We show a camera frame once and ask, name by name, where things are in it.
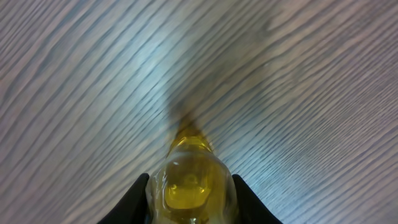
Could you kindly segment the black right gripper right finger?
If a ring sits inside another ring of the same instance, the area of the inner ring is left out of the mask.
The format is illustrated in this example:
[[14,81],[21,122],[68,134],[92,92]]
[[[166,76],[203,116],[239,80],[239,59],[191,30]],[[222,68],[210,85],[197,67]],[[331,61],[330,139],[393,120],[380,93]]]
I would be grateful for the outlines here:
[[262,203],[248,184],[238,174],[232,175],[242,224],[282,224]]

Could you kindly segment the yellow drink bottle silver cap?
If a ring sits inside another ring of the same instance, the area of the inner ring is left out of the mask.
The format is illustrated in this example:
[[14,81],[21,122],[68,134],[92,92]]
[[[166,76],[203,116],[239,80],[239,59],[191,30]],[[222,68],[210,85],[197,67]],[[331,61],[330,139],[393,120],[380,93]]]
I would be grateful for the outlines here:
[[238,223],[233,177],[200,129],[180,124],[146,186],[151,223]]

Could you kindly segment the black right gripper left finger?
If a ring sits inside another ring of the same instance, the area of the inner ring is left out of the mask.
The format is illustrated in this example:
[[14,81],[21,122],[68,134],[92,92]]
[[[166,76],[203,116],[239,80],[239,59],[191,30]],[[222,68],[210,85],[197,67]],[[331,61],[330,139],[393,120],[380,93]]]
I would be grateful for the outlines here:
[[120,201],[98,224],[146,224],[150,222],[146,199],[149,174],[141,174]]

